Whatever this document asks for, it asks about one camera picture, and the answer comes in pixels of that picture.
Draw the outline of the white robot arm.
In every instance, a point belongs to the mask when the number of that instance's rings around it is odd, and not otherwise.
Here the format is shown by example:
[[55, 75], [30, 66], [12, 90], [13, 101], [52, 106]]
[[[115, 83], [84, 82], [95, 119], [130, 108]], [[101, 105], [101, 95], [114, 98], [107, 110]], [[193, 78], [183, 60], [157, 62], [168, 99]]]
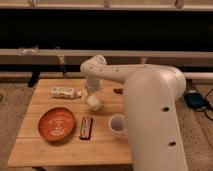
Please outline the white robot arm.
[[188, 171], [175, 102], [186, 89], [177, 68], [153, 64], [109, 65], [96, 55], [80, 66], [85, 87], [102, 79], [124, 85], [123, 108], [134, 171]]

